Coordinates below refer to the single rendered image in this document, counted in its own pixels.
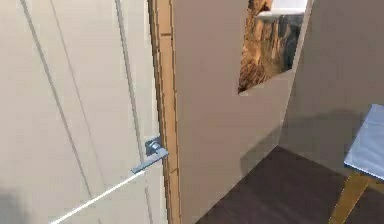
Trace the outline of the beige panelled room door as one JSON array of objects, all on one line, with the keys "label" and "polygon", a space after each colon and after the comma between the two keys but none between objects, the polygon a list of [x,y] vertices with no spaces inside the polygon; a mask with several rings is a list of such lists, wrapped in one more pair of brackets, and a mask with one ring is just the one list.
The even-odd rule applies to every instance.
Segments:
[{"label": "beige panelled room door", "polygon": [[0,224],[171,224],[149,0],[0,0]]}]

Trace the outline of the grey table with wooden legs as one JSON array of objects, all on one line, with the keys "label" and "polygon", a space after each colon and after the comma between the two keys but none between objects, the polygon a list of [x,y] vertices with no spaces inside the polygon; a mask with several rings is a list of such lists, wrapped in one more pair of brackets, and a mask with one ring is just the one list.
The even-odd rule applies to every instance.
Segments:
[{"label": "grey table with wooden legs", "polygon": [[370,106],[343,164],[351,173],[328,224],[344,224],[369,186],[384,190],[384,105]]}]

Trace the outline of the brown landscape wall picture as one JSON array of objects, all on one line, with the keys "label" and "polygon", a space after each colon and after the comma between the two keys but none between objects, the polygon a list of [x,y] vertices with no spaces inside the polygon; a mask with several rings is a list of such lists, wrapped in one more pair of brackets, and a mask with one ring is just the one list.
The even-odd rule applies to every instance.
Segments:
[{"label": "brown landscape wall picture", "polygon": [[248,0],[238,92],[291,70],[308,0]]}]

